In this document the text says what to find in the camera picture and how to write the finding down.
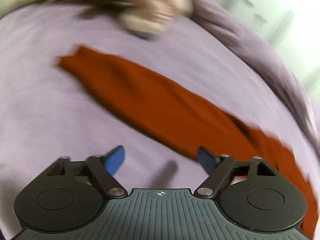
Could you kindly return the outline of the rust red knit cardigan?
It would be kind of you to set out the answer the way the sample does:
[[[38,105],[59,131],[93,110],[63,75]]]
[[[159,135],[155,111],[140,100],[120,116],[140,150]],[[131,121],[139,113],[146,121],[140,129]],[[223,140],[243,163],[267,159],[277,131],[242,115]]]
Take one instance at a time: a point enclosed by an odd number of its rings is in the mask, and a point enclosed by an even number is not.
[[[319,218],[315,194],[292,151],[277,137],[247,126],[175,81],[116,55],[79,46],[75,54],[61,56],[59,66],[121,121],[181,155],[195,159],[197,149],[204,146],[239,161],[263,157],[304,194],[308,207],[300,228],[314,236]]]

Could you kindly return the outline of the lilac bed sheet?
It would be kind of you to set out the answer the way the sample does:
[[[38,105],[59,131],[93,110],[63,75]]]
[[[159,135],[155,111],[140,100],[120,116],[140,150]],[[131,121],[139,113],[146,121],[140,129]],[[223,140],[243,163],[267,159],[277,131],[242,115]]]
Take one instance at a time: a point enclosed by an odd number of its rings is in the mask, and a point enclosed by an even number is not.
[[[87,0],[35,4],[1,19],[1,230],[21,229],[17,194],[60,156],[84,160],[123,145],[127,188],[191,188],[201,166],[122,123],[58,65],[84,44],[148,67],[291,148],[319,195],[319,157],[265,80],[194,20],[180,18],[153,41],[123,31],[114,11]]]

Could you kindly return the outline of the lilac rumpled duvet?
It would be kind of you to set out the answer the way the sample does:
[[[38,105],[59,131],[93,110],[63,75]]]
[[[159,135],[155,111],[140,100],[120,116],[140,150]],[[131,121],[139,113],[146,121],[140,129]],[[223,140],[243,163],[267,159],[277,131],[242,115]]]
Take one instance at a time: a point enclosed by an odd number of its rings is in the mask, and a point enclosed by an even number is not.
[[[256,71],[319,151],[319,107],[273,48],[213,0],[193,0],[193,20]]]

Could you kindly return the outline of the white wardrobe doors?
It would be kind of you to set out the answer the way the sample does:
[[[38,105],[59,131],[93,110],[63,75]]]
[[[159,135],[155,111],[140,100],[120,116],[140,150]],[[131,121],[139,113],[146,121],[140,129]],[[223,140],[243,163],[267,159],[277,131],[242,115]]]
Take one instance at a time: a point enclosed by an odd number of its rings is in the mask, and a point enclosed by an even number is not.
[[[265,39],[319,102],[319,0],[214,0]]]

